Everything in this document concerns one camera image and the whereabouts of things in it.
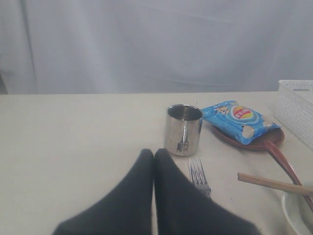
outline plastic basket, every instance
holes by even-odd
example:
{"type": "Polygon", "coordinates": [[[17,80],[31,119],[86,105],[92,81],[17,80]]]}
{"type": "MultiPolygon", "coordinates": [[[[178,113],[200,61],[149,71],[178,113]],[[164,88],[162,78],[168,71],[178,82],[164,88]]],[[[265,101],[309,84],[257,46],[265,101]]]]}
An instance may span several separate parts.
{"type": "Polygon", "coordinates": [[[313,150],[313,80],[280,80],[274,116],[313,150]]]}

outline white backdrop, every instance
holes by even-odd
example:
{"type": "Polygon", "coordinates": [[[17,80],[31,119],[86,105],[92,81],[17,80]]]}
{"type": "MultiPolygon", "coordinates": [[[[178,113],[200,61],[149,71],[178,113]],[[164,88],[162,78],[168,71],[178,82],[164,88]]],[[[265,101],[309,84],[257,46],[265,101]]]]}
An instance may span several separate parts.
{"type": "Polygon", "coordinates": [[[274,91],[312,42],[312,0],[0,0],[10,94],[274,91]]]}

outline stainless steel mug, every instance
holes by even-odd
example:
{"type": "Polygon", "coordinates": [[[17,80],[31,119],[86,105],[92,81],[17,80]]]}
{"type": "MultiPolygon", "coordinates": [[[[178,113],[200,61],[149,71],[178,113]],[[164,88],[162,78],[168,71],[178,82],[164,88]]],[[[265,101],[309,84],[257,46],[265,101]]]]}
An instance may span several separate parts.
{"type": "Polygon", "coordinates": [[[188,105],[177,104],[167,109],[164,147],[175,155],[189,156],[199,146],[202,112],[188,105]]]}

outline mug handle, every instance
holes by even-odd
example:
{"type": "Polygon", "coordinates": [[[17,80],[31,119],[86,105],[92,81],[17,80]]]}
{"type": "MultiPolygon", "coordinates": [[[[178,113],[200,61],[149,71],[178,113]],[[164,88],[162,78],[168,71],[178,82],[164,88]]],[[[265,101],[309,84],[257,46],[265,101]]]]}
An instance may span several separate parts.
{"type": "Polygon", "coordinates": [[[188,122],[185,121],[184,124],[184,132],[182,134],[181,137],[181,141],[177,144],[177,150],[176,152],[184,152],[184,151],[188,151],[188,122]]]}

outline fork tines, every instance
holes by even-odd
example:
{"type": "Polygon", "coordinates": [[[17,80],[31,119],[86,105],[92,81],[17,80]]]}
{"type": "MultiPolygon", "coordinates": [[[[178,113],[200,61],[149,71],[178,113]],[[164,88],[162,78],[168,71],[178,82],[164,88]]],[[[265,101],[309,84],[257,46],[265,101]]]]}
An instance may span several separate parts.
{"type": "Polygon", "coordinates": [[[199,158],[189,159],[190,179],[195,185],[207,185],[204,170],[199,158]]]}

